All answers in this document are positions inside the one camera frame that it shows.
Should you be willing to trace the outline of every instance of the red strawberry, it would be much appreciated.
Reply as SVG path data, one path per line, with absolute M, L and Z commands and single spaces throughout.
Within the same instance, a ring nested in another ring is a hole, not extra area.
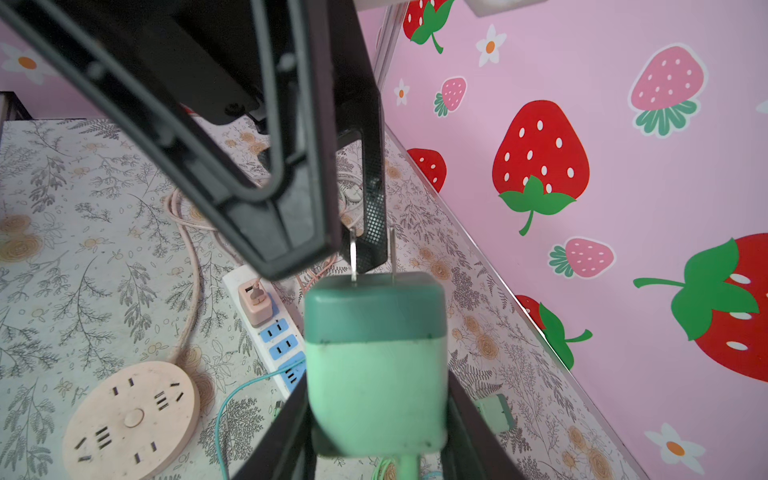
M 427 177 L 429 183 L 439 192 L 445 183 L 445 176 L 448 175 L 448 168 L 445 166 L 442 155 L 434 150 L 424 148 L 412 148 L 408 150 L 408 154 L 416 162 L 419 170 Z
M 630 104 L 639 112 L 635 127 L 658 137 L 685 128 L 687 118 L 698 110 L 691 99 L 707 79 L 695 55 L 687 46 L 673 45 L 649 60 L 630 93 Z
M 768 382 L 768 233 L 697 253 L 685 264 L 685 283 L 638 278 L 646 285 L 680 286 L 672 314 L 720 365 Z
M 571 122 L 547 100 L 523 105 L 509 125 L 493 162 L 493 184 L 516 212 L 554 215 L 584 193 L 589 160 Z
M 544 304 L 533 300 L 530 296 L 515 295 L 520 304 L 531 316 L 534 323 L 544 333 L 544 338 L 547 339 L 547 343 L 552 347 L 555 353 L 558 354 L 560 360 L 570 370 L 574 366 L 574 354 L 571 352 L 569 343 L 584 342 L 592 338 L 592 332 L 585 330 L 584 333 L 573 339 L 565 338 L 565 328 L 563 323 L 557 316 L 550 312 Z
M 415 0 L 408 4 L 406 17 L 402 21 L 402 30 L 410 41 L 419 45 L 432 39 L 438 53 L 442 47 L 435 40 L 435 32 L 445 25 L 451 12 L 453 0 Z
M 571 278 L 576 272 L 581 278 L 595 278 L 614 264 L 616 255 L 605 243 L 588 238 L 573 237 L 565 247 L 555 245 L 549 256 L 552 269 L 557 275 Z
M 435 113 L 444 117 L 450 111 L 455 111 L 467 93 L 467 81 L 464 77 L 449 78 L 442 82 L 441 91 L 435 95 Z

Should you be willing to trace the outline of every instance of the teal cable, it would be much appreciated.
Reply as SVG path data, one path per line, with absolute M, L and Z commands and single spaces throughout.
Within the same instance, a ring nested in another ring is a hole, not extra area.
M 237 387 L 232 393 L 227 397 L 226 400 L 224 400 L 224 403 L 221 404 L 221 408 L 219 409 L 219 415 L 216 416 L 216 427 L 214 429 L 214 442 L 216 444 L 216 458 L 219 460 L 219 466 L 221 467 L 221 478 L 224 480 L 230 480 L 230 473 L 227 471 L 227 464 L 224 463 L 224 455 L 221 452 L 221 439 L 219 438 L 219 428 L 221 427 L 221 417 L 224 415 L 224 409 L 227 407 L 227 403 L 230 402 L 232 397 L 235 396 L 236 393 L 238 393 L 240 390 L 244 389 L 248 385 L 253 385 L 256 382 L 260 382 L 262 380 L 271 379 L 275 375 L 279 375 L 280 373 L 286 372 L 293 367 L 299 365 L 300 363 L 303 363 L 305 360 L 299 360 L 298 362 L 291 363 L 288 366 L 284 366 L 282 369 L 277 370 L 276 372 L 272 372 L 270 374 L 267 374 L 265 376 L 260 376 L 257 379 L 250 380 L 248 382 L 245 382 L 243 385 Z

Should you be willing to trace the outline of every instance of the table surface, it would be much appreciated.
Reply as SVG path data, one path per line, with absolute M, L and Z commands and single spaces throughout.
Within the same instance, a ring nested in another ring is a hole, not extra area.
M 200 123 L 246 174 L 265 173 L 257 154 L 268 139 L 246 119 L 223 127 Z M 449 366 L 473 398 L 506 396 L 518 427 L 498 439 L 521 470 L 531 480 L 639 478 L 390 137 L 386 158 L 388 220 L 397 229 L 399 269 L 430 272 L 444 286 Z M 359 159 L 359 144 L 349 145 L 337 154 L 339 172 L 359 175 Z M 5 124 L 0 480 L 67 478 L 61 439 L 82 399 L 120 368 L 165 359 L 175 345 L 190 308 L 192 272 L 177 228 L 162 208 L 173 188 L 109 121 Z M 181 209 L 184 217 L 202 219 L 187 200 Z M 204 291 L 181 365 L 200 390 L 202 411 L 189 444 L 158 480 L 217 478 L 216 412 L 233 389 L 264 372 L 221 283 L 233 264 L 210 234 L 191 233 Z M 340 260 L 331 274 L 346 271 Z M 297 281 L 276 288 L 300 318 Z M 265 381 L 230 403 L 222 439 L 232 472 L 263 436 L 278 399 L 273 382 Z M 317 477 L 368 479 L 380 461 L 322 458 Z M 422 473 L 439 469 L 435 455 L 422 460 Z

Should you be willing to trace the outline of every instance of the power strip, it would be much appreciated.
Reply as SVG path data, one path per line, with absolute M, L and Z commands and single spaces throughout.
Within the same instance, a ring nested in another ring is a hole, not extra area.
M 283 305 L 280 295 L 275 291 L 275 287 L 264 279 L 261 280 L 261 288 L 272 300 L 272 317 L 258 327 L 250 324 L 240 305 L 237 288 L 258 277 L 259 275 L 249 265 L 243 265 L 224 275 L 222 280 L 235 310 L 240 314 L 243 328 L 250 335 L 253 346 L 256 347 L 261 362 L 267 372 L 272 373 L 283 366 L 305 359 L 306 345 L 288 309 Z M 284 399 L 287 399 L 296 388 L 305 371 L 306 363 L 302 363 L 294 369 L 273 377 Z

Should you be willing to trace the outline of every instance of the green plug adapter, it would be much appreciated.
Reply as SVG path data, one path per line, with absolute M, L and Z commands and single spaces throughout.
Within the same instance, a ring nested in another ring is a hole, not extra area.
M 304 315 L 317 452 L 439 452 L 447 439 L 447 330 L 443 288 L 427 273 L 320 280 Z

